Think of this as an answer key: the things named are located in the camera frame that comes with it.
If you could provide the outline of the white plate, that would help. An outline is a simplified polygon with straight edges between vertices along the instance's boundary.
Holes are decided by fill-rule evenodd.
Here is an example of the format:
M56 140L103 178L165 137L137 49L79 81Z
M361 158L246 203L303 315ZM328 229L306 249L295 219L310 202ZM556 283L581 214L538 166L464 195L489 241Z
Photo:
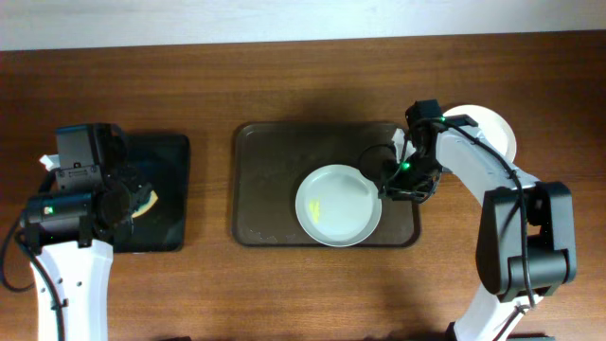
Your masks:
M445 117L461 115L472 118L483 131L489 143L506 157L507 138L505 129L511 129L511 127L499 114L489 108L473 104L455 106L444 114Z
M517 141L514 132L510 128L505 129L507 138L506 158L509 162L513 162L517 153Z

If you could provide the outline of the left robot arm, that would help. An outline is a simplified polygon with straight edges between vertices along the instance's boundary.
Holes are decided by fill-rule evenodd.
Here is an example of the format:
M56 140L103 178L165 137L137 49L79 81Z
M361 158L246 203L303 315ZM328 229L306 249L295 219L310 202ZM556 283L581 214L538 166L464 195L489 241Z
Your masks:
M15 236L34 272L38 337L105 340L114 244L158 196L128 163L128 139L115 124L63 127L56 141L57 153L39 160L48 178Z

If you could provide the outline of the green and yellow sponge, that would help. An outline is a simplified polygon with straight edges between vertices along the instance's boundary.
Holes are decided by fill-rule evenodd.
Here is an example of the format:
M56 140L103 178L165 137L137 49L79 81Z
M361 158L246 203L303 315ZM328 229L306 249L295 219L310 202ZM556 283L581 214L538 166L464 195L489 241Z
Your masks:
M146 214L157 202L158 196L154 190L150 192L149 198L141 204L137 210L132 214L132 218L135 219Z

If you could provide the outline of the pale blue plate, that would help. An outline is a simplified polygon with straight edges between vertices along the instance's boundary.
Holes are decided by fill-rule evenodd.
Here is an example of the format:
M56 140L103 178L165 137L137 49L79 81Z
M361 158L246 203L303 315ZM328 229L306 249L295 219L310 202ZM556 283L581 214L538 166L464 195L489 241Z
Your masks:
M295 216L316 242L349 247L366 240L383 213L373 182L346 165L327 165L312 171L299 185Z

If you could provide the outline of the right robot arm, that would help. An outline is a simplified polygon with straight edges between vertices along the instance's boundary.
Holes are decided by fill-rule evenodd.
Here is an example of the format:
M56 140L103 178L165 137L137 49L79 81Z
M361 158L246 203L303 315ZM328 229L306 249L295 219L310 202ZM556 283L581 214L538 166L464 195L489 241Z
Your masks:
M523 316L577 273L572 193L542 182L507 160L479 123L446 117L434 99L405 112L408 129L384 165L379 195L421 204L444 171L456 176L482 208L475 263L480 285L448 340L505 340Z

